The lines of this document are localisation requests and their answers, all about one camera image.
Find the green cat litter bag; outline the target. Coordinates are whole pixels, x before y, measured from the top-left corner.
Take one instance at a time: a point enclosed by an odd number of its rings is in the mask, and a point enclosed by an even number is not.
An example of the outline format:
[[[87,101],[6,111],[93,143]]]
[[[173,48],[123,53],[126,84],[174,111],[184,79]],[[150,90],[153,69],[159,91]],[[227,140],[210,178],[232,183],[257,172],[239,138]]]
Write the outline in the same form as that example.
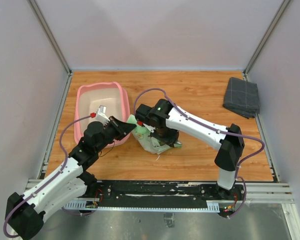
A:
[[[160,155],[161,153],[172,148],[167,144],[161,143],[156,138],[150,136],[150,130],[144,126],[140,126],[137,123],[137,120],[134,115],[131,114],[129,116],[127,123],[136,124],[136,128],[131,133],[133,134],[135,139],[140,143],[143,149],[147,152]]]

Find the pink litter box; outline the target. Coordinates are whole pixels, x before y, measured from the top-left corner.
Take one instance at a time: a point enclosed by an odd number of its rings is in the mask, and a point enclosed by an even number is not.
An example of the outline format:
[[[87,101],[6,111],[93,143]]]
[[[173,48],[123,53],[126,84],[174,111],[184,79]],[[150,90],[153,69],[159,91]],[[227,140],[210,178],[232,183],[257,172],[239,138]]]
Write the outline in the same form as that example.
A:
[[[99,82],[82,85],[76,96],[74,119],[83,118],[105,107],[107,117],[114,116],[125,122],[130,116],[130,104],[127,91],[117,82]]]

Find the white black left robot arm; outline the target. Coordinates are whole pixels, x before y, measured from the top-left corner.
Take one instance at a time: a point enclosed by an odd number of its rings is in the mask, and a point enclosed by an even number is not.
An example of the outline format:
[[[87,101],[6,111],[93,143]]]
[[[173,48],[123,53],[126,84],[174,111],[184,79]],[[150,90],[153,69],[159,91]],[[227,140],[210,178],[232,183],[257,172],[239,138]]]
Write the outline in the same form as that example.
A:
[[[109,144],[129,135],[136,125],[113,116],[91,122],[77,146],[65,153],[60,166],[40,183],[22,194],[14,192],[6,204],[3,233],[8,238],[29,240],[45,222],[72,199],[97,192],[94,175],[87,172]]]

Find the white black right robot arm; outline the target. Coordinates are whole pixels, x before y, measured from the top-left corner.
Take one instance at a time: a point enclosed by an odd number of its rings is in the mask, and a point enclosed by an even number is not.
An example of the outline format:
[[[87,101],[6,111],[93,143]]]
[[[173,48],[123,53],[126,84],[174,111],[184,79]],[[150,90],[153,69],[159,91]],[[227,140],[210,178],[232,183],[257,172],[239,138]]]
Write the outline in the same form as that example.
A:
[[[135,137],[145,150],[161,154],[171,148],[179,148],[179,134],[191,135],[217,151],[215,164],[219,168],[216,194],[228,200],[234,194],[237,164],[245,143],[239,126],[217,125],[173,106],[160,99],[154,107],[141,104],[135,111],[137,124],[143,129]]]

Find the folded dark grey cloth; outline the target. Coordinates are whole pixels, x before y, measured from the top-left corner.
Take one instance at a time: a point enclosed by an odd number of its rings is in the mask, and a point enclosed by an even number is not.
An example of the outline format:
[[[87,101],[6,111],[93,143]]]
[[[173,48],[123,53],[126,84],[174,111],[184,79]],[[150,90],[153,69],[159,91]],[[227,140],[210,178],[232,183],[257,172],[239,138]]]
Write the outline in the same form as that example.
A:
[[[223,101],[223,107],[247,119],[260,113],[260,99],[256,83],[231,77]]]

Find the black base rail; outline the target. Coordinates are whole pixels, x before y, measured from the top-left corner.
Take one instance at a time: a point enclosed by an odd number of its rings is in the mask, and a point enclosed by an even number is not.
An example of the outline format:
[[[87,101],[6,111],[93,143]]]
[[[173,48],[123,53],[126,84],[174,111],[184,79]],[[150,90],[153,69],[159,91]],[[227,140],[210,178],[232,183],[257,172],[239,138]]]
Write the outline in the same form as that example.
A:
[[[137,181],[137,180],[100,180],[88,186],[81,196],[84,200],[101,203],[120,199],[124,203],[139,199],[140,202],[166,203],[168,206],[180,206],[185,200],[198,202],[242,200],[243,186],[236,184],[231,190],[223,190],[216,183],[191,183],[189,181]]]

